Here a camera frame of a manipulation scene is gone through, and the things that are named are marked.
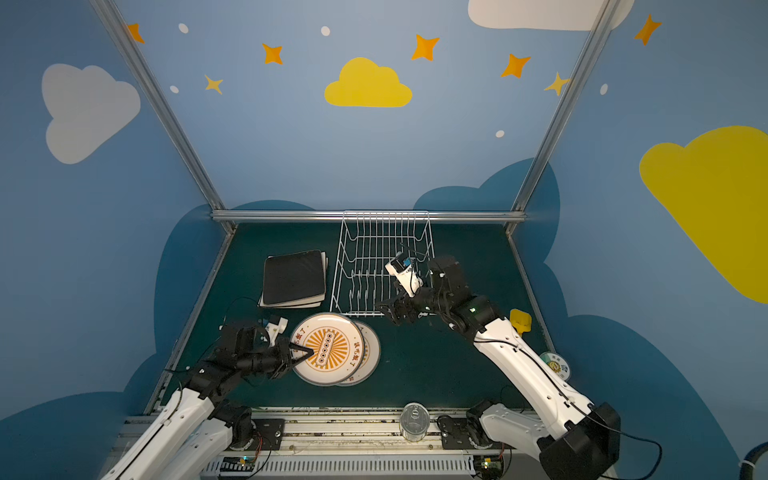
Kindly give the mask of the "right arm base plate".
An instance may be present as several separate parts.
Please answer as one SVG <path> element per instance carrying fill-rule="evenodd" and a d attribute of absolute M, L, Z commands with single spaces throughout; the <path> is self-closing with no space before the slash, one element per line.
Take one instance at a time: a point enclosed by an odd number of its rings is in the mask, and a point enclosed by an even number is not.
<path fill-rule="evenodd" d="M 441 415 L 435 424 L 444 450 L 514 450 L 508 444 L 491 440 L 476 419 Z"/>

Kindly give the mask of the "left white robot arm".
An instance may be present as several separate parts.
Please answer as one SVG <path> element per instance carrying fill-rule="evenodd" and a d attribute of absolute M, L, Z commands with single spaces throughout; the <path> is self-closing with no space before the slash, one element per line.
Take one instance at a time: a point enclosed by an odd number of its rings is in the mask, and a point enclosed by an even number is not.
<path fill-rule="evenodd" d="M 228 400 L 253 375 L 278 379 L 308 360 L 314 350 L 281 335 L 287 321 L 262 326 L 224 324 L 210 354 L 187 372 L 180 385 L 136 443 L 111 467 L 106 479 L 198 479 L 225 450 L 264 441 L 252 409 Z"/>

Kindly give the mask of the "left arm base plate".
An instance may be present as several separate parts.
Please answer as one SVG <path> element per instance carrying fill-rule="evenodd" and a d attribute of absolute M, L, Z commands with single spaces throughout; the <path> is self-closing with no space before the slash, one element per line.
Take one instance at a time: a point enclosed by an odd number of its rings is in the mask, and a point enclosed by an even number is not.
<path fill-rule="evenodd" d="M 251 427 L 246 431 L 246 442 L 240 450 L 279 450 L 284 437 L 285 424 L 285 420 L 279 418 L 252 418 Z"/>

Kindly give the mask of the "white round plate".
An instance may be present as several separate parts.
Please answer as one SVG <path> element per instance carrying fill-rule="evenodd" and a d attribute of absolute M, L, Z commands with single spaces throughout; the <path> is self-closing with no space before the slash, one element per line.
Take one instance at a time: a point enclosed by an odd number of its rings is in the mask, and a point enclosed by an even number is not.
<path fill-rule="evenodd" d="M 347 380 L 360 368 L 365 353 L 360 328 L 336 313 L 308 317 L 296 326 L 291 341 L 313 351 L 294 372 L 315 386 L 334 386 Z"/>
<path fill-rule="evenodd" d="M 339 387 L 351 387 L 367 380 L 375 371 L 381 357 L 381 343 L 375 331 L 364 322 L 355 322 L 363 335 L 365 344 L 364 355 L 359 368 L 353 375 L 338 383 Z"/>

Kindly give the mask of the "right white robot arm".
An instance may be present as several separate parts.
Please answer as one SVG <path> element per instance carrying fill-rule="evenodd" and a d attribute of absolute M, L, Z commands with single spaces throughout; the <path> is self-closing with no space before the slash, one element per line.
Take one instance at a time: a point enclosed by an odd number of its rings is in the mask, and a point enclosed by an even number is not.
<path fill-rule="evenodd" d="M 403 252 L 385 269 L 398 283 L 397 294 L 378 303 L 379 311 L 395 324 L 439 316 L 489 358 L 534 409 L 526 415 L 501 403 L 484 408 L 479 423 L 490 440 L 537 459 L 551 479 L 599 479 L 618 461 L 618 412 L 558 377 L 494 302 L 472 292 L 454 257 L 430 261 L 428 284 Z"/>

